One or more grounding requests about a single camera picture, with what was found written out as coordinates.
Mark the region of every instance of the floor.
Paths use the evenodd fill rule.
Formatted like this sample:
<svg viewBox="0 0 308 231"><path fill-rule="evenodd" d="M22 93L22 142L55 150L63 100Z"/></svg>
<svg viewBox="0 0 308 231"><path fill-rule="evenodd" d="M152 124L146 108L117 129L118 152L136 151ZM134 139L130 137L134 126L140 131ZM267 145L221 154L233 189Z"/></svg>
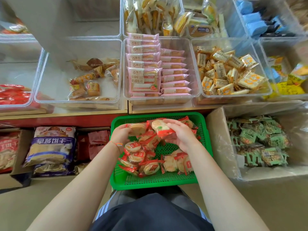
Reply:
<svg viewBox="0 0 308 231"><path fill-rule="evenodd" d="M25 231L39 212L73 178L35 179L29 187L0 194L0 230ZM234 184L271 231L306 230L308 177ZM181 187L207 214L198 184ZM109 199L110 185L106 191L100 207Z"/></svg>

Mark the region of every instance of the cardboard box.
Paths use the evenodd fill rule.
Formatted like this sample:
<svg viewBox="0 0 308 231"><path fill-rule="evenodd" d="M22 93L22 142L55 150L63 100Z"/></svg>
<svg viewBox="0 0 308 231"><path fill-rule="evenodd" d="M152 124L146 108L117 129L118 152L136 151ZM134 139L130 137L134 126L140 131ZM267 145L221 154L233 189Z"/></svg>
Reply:
<svg viewBox="0 0 308 231"><path fill-rule="evenodd" d="M308 108L302 101L246 103L222 106L206 118L214 159L229 178L244 181L308 175ZM292 147L286 167L239 167L237 151L230 139L227 118L273 115L289 136Z"/></svg>
<svg viewBox="0 0 308 231"><path fill-rule="evenodd" d="M0 132L14 132L19 131L18 128L10 128L10 129L2 129ZM9 189L14 187L22 187L22 183L17 181L12 177L12 175L32 172L34 167L28 166L23 167L23 163L29 151L31 141L34 136L34 131L30 130L20 130L18 149L15 157L15 162L13 165L13 170L11 173L0 174L0 190L1 189Z"/></svg>

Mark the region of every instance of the clear plastic bin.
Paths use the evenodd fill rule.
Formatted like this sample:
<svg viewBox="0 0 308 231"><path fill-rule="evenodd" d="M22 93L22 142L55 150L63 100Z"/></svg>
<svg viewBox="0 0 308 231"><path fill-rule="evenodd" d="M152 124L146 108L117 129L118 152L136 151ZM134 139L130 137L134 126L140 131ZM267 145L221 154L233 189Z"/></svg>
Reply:
<svg viewBox="0 0 308 231"><path fill-rule="evenodd" d="M282 100L308 100L308 94L299 94L299 95L281 95L278 91L277 84L274 81L274 76L272 74L271 66L269 64L268 57L271 56L281 56L283 59L283 69L286 70L289 74L295 66L301 62L300 60L300 50L294 48L295 45L307 40L306 38L261 38L259 40L259 45L262 51L262 54L265 58L266 67L264 70L269 77L271 77L271 82L275 84L273 90L277 93L278 96L267 99L267 101L282 101Z"/></svg>
<svg viewBox="0 0 308 231"><path fill-rule="evenodd" d="M46 54L44 68L39 78L35 100L38 103L51 104L65 109L96 108L119 109L120 89L122 80L122 48L123 42L119 39L89 39L67 40L66 54ZM70 60L91 58L117 58L120 60L119 84L114 85L113 78L98 79L101 97L109 97L109 101L69 101L70 79L86 74L86 71L75 70Z"/></svg>
<svg viewBox="0 0 308 231"><path fill-rule="evenodd" d="M236 6L237 12L240 15L240 18L244 24L246 32L248 29L246 24L242 18L242 15L236 5L236 0L233 0ZM279 19L283 22L285 26L288 27L288 30L296 36L303 36L305 35L302 26L299 24L297 18L291 12L288 4L284 0L248 0L252 2L258 2L267 8L267 12L271 13L273 17L279 16Z"/></svg>
<svg viewBox="0 0 308 231"><path fill-rule="evenodd" d="M67 0L65 11L70 15L67 36L100 36L119 38L122 0Z"/></svg>
<svg viewBox="0 0 308 231"><path fill-rule="evenodd" d="M184 12L184 7L183 7L183 2L182 0L179 0L179 3L180 3L180 11L179 11L179 15L181 13ZM122 0L122 10L121 10L121 15L122 15L122 32L123 32L123 35L124 37L128 37L127 35L127 32L126 32L126 23L124 22L124 1Z"/></svg>
<svg viewBox="0 0 308 231"><path fill-rule="evenodd" d="M127 71L127 59L125 58L125 64L123 67L123 74L124 82L123 82L123 89L124 89L124 97L131 102L132 105L161 105L161 104L185 104L191 101L194 97L198 97L200 95L200 89L198 80L198 74L196 73L197 67L194 63L194 52L192 45L189 39L184 38L172 38L172 37L164 37L159 38L161 48L168 48L172 50L184 50L185 53L183 55L185 59L184 63L187 64L186 69L188 69L187 74L187 81L190 82L188 85L189 88L192 90L190 91L191 95L174 95L174 96L160 96L160 97L140 97L140 98L130 98L129 95L129 80L128 80L128 71Z"/></svg>
<svg viewBox="0 0 308 231"><path fill-rule="evenodd" d="M248 38L248 33L246 32L243 22L236 10L233 0L216 0L215 3L218 14L221 13L224 15L225 28L227 30L228 36L231 38ZM199 2L192 0L183 0L183 6L185 9L202 9L202 0Z"/></svg>
<svg viewBox="0 0 308 231"><path fill-rule="evenodd" d="M0 39L0 83L23 85L31 89L29 101L19 105L0 105L0 116L6 113L33 111L40 105L33 103L39 67L42 62L42 47L33 39L8 41Z"/></svg>
<svg viewBox="0 0 308 231"><path fill-rule="evenodd" d="M256 62L260 63L259 57L256 54L255 48L250 39L238 39L238 38L207 38L207 39L193 39L191 40L192 46L218 46L224 52L230 50L235 50L235 56L241 57L246 54L250 54ZM255 73L267 77L263 70L261 64L254 67L256 69ZM269 82L266 82L266 86L263 89L257 90L253 94L243 94L243 95L205 95L202 89L201 80L198 79L201 95L194 99L194 104L222 104L222 103L240 103L246 102L251 99L261 98L262 96L269 95L272 93L272 88Z"/></svg>

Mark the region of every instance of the green plastic basket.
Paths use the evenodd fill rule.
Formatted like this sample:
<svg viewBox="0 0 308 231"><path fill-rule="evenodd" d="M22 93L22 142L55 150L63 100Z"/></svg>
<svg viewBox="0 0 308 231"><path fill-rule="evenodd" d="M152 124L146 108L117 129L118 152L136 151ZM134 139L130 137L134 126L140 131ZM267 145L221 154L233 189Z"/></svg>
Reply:
<svg viewBox="0 0 308 231"><path fill-rule="evenodd" d="M166 117L169 119L180 119L185 116L188 116L194 124L198 126L197 134L201 136L201 143L206 147L207 151L213 156L211 141L209 132L206 128L205 119L202 114L197 112L187 112L187 113L163 113L163 114L146 114L146 115L129 115L129 116L120 116L116 117L111 123L111 133L113 130L127 123L140 123L147 120L152 120L156 118ZM130 137L130 140L137 140L136 137ZM160 159L161 155L171 154L173 151L179 147L172 143L167 143L165 146L158 144L155 149L156 159ZM182 184L192 184L198 183L195 173L192 172L189 175L178 175L176 172L166 172L165 174L161 173L159 170L155 175L151 175L144 178L139 178L132 174L129 174L122 170L118 164L121 164L119 161L111 175L110 184L115 190L131 190L131 189L141 189L141 188L150 188L150 187L160 187L160 186L174 186Z"/></svg>

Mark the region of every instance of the person's right hand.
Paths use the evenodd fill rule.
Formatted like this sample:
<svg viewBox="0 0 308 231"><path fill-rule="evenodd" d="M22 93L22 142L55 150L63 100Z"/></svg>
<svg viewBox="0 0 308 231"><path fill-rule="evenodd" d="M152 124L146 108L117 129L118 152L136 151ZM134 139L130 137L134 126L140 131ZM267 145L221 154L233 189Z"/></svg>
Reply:
<svg viewBox="0 0 308 231"><path fill-rule="evenodd" d="M184 123L174 119L164 119L164 122L169 128L176 132L177 136L176 139L165 139L167 143L178 145L179 148L186 153L188 153L188 150L190 150L194 144L200 144L192 130Z"/></svg>

